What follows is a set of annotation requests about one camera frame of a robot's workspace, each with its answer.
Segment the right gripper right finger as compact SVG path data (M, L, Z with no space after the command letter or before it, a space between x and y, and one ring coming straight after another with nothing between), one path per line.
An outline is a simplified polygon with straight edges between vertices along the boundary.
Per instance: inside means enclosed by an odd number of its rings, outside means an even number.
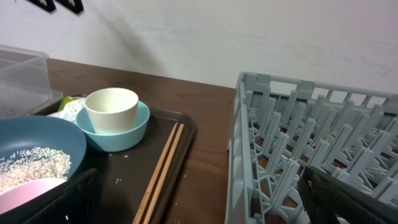
M304 168L297 187L311 223L337 224L341 217L352 224L397 224L396 208L314 166Z

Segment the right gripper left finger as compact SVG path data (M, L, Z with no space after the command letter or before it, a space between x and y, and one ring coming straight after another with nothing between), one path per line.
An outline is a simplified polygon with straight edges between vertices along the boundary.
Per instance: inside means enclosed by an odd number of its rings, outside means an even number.
M1 223L97 223L100 201L100 173L91 168L3 213Z

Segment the pink cup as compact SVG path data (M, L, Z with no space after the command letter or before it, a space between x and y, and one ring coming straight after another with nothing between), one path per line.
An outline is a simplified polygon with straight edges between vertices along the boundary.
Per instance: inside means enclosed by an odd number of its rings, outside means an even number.
M66 179L56 178L37 179L18 185L17 187L2 193L1 214L46 193L66 181Z

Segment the white tissue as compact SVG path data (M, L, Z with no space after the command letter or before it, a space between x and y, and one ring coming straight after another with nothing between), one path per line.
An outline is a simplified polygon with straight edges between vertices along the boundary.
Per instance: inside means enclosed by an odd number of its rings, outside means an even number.
M85 102L84 97L82 97L82 99L80 100L71 101L68 104L66 104L66 106L62 111L50 113L49 116L54 118L64 119L71 123L76 124L77 114L85 107L84 102Z

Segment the white cup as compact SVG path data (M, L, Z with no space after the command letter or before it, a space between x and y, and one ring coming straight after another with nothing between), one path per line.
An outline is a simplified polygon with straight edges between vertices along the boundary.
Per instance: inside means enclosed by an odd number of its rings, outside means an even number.
M125 88L104 88L85 98L85 108L96 134L117 134L133 129L138 95Z

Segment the green yellow snack wrapper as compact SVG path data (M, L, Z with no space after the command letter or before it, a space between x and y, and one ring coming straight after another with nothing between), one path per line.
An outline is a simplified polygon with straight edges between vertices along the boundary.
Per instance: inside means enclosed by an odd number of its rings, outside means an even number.
M68 104L71 101L75 101L75 100L80 100L82 99L82 97L79 96L65 96L63 97L61 104L58 108L58 111L62 111L64 109L64 107L66 106L66 104Z

